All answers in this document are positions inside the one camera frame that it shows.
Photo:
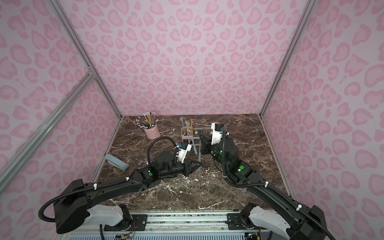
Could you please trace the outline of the grey blue toothbrush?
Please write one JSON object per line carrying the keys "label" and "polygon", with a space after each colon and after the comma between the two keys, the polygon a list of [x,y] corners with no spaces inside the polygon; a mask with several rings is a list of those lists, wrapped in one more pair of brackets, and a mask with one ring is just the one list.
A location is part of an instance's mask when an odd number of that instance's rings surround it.
{"label": "grey blue toothbrush", "polygon": [[198,151],[197,151],[197,147],[196,147],[196,144],[194,142],[194,140],[192,139],[192,146],[193,146],[193,149],[194,149],[194,152],[195,152],[195,155],[197,156],[198,155]]}

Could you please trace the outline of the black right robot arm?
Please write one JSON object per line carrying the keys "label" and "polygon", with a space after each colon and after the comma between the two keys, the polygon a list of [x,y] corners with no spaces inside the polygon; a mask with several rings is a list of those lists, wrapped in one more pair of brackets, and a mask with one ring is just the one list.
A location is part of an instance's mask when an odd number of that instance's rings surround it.
{"label": "black right robot arm", "polygon": [[211,155],[221,164],[224,180],[232,187],[247,189],[274,210],[268,213],[261,207],[248,203],[241,211],[244,228],[267,229],[286,240],[334,239],[329,232],[325,214],[317,206],[308,207],[284,194],[273,186],[251,165],[239,157],[239,149],[230,136],[217,142],[212,136],[201,134],[202,155]]}

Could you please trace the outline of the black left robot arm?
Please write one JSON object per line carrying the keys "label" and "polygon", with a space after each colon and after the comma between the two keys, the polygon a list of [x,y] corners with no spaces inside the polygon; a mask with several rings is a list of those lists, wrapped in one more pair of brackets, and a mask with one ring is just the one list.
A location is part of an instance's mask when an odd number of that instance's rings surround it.
{"label": "black left robot arm", "polygon": [[109,199],[129,193],[138,193],[151,189],[164,179],[178,175],[188,177],[203,164],[185,157],[189,150],[187,144],[178,145],[165,137],[173,145],[173,151],[161,152],[147,166],[134,170],[127,177],[120,177],[106,182],[84,183],[75,180],[57,197],[44,203],[38,211],[38,217],[47,223],[55,223],[58,234],[69,233],[91,218],[91,208]]}

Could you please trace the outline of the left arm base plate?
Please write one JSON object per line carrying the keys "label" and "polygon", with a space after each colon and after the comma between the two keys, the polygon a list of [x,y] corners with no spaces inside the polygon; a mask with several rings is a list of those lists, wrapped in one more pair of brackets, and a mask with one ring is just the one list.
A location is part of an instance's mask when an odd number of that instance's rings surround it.
{"label": "left arm base plate", "polygon": [[117,232],[117,231],[144,231],[147,225],[148,215],[130,215],[129,217],[123,216],[123,219],[115,226],[104,226],[105,232]]}

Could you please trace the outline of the cream toothbrush holder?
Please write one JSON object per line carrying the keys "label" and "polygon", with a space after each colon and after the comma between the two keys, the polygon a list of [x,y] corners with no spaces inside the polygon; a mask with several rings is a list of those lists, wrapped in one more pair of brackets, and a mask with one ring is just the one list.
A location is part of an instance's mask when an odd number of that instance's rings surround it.
{"label": "cream toothbrush holder", "polygon": [[190,132],[190,136],[187,137],[186,136],[186,127],[184,128],[181,128],[181,137],[182,137],[182,141],[183,142],[187,142],[186,139],[190,139],[190,142],[189,144],[192,144],[192,139],[194,140],[195,144],[196,144],[196,147],[199,146],[199,134],[207,134],[207,135],[211,135],[212,134],[212,130],[208,127],[204,127],[204,128],[193,128],[193,135],[191,135],[191,132]]}

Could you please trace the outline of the dark grey toothbrush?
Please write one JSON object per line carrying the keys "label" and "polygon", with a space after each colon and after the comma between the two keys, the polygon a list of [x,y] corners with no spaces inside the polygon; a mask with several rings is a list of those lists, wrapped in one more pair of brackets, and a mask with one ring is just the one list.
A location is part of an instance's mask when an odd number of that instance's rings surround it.
{"label": "dark grey toothbrush", "polygon": [[202,140],[201,140],[201,138],[199,137],[198,161],[199,161],[200,163],[202,163],[202,153],[201,153],[201,149],[202,149]]}

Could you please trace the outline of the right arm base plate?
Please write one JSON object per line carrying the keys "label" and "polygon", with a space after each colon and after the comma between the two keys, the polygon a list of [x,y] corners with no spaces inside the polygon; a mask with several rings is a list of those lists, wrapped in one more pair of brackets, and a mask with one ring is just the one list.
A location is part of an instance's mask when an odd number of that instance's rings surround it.
{"label": "right arm base plate", "polygon": [[255,225],[251,220],[240,213],[227,214],[227,221],[229,230],[253,230]]}

